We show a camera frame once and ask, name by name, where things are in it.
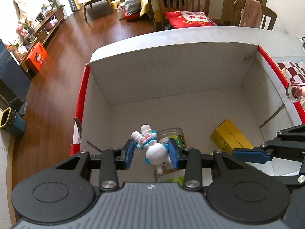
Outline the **yellow rectangular box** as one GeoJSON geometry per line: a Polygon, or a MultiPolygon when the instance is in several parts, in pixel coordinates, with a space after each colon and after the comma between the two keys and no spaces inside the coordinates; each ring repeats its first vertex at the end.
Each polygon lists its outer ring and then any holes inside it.
{"type": "Polygon", "coordinates": [[[252,149],[252,144],[229,120],[224,120],[210,135],[211,140],[223,152],[232,154],[234,149],[252,149]]]}

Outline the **white rabbit astronaut figurine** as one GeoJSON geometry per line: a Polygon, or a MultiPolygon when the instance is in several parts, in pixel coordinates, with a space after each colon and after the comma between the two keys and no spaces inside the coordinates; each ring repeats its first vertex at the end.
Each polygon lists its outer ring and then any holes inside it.
{"type": "Polygon", "coordinates": [[[157,174],[162,175],[165,166],[171,163],[169,149],[167,146],[158,143],[157,131],[152,130],[150,125],[142,125],[140,130],[141,132],[134,131],[131,134],[131,138],[134,140],[134,146],[145,152],[145,162],[154,165],[157,174]]]}

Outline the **green lid jar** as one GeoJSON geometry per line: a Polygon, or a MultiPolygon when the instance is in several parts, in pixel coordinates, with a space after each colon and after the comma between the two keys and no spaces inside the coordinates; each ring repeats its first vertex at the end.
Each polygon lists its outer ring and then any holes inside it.
{"type": "MultiPolygon", "coordinates": [[[[184,133],[180,127],[172,127],[162,129],[157,132],[158,142],[167,146],[169,139],[173,139],[179,148],[183,149],[187,147],[184,133]]],[[[184,180],[185,170],[176,170],[173,169],[171,163],[163,163],[162,164],[162,174],[158,174],[157,170],[155,170],[155,180],[156,182],[177,182],[180,186],[182,186],[184,180]]]]}

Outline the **clear jar with blue beads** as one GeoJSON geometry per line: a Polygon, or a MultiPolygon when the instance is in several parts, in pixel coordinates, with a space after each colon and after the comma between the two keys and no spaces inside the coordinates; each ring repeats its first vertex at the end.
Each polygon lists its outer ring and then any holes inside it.
{"type": "Polygon", "coordinates": [[[299,102],[304,98],[304,83],[289,83],[285,91],[292,102],[299,102]]]}

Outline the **red white printed cloth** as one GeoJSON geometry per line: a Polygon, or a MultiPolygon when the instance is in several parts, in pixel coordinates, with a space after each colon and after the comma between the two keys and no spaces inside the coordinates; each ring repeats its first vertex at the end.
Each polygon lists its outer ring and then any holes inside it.
{"type": "Polygon", "coordinates": [[[305,83],[304,62],[283,61],[277,67],[289,83],[305,83]]]}

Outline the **red cardboard box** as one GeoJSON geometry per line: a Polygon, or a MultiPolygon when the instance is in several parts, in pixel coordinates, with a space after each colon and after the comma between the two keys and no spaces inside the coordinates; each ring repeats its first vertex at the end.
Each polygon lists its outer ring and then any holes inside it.
{"type": "Polygon", "coordinates": [[[304,123],[300,103],[286,96],[279,63],[255,44],[210,41],[168,44],[123,53],[97,50],[85,65],[75,108],[71,154],[119,147],[148,124],[180,127],[188,146],[216,147],[212,132],[229,119],[259,146],[282,128],[304,123]]]}

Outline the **teal waste bin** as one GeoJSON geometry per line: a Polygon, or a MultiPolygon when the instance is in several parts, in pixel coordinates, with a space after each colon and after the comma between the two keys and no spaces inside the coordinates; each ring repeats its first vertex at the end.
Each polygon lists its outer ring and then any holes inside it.
{"type": "Polygon", "coordinates": [[[22,136],[25,130],[26,122],[21,118],[16,110],[8,107],[1,115],[1,129],[9,132],[15,137],[22,136]]]}

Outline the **dark blue box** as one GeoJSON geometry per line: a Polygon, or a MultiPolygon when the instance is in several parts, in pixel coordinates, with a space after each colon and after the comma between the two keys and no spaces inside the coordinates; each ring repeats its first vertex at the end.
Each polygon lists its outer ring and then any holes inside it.
{"type": "Polygon", "coordinates": [[[14,60],[1,40],[1,80],[21,100],[26,99],[31,85],[30,78],[14,60]]]}

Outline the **orange gift box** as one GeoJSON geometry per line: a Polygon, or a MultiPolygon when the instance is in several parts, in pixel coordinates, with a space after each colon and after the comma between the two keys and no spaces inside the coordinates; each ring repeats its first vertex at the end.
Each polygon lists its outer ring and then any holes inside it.
{"type": "Polygon", "coordinates": [[[46,50],[44,49],[43,45],[38,42],[29,51],[26,58],[26,63],[34,73],[38,73],[46,57],[46,50]]]}

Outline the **pink towel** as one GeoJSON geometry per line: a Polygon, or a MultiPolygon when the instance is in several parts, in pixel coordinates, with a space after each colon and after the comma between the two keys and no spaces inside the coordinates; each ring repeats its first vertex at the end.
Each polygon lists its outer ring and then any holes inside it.
{"type": "Polygon", "coordinates": [[[262,18],[261,3],[257,0],[244,0],[239,27],[259,28],[262,18]]]}

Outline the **wooden chair with towel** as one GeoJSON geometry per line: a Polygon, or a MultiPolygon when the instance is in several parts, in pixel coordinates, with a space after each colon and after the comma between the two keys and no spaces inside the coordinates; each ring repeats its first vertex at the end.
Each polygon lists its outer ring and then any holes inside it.
{"type": "Polygon", "coordinates": [[[277,14],[257,0],[236,0],[233,6],[231,26],[260,28],[274,28],[277,14]]]}

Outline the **small bottle on floor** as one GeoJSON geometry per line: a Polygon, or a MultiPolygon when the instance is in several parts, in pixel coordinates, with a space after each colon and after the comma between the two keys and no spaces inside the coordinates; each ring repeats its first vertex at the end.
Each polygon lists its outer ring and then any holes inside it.
{"type": "Polygon", "coordinates": [[[125,10],[123,8],[117,7],[116,12],[119,20],[125,19],[125,10]]]}

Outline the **wooden tv cabinet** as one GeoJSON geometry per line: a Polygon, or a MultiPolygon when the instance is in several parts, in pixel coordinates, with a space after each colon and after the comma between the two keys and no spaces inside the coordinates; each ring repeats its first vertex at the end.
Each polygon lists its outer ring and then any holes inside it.
{"type": "Polygon", "coordinates": [[[27,42],[26,45],[27,53],[26,55],[20,60],[19,65],[21,69],[30,77],[30,79],[34,75],[34,71],[30,68],[30,66],[26,62],[26,58],[30,54],[30,51],[35,46],[36,43],[40,42],[44,47],[49,44],[49,41],[52,39],[53,34],[57,31],[57,28],[65,21],[64,18],[64,11],[63,9],[57,8],[52,10],[49,15],[47,15],[36,27],[35,31],[30,34],[30,36],[34,36],[35,40],[30,41],[28,37],[26,40],[23,41],[27,42]],[[51,19],[57,19],[57,23],[50,29],[47,28],[47,23],[51,21],[51,19]]]}

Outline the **red seat cushion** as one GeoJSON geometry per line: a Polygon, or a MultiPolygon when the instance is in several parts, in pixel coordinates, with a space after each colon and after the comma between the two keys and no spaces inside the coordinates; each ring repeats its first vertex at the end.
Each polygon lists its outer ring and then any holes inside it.
{"type": "Polygon", "coordinates": [[[165,18],[174,29],[217,26],[204,12],[169,11],[165,14],[165,18]]]}

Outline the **pink watering can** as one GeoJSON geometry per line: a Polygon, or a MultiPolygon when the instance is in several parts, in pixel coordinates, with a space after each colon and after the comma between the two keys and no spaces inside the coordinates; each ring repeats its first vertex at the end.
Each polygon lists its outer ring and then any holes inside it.
{"type": "Polygon", "coordinates": [[[45,29],[49,31],[54,28],[58,24],[58,19],[56,19],[55,15],[51,16],[50,20],[44,25],[45,29]]]}

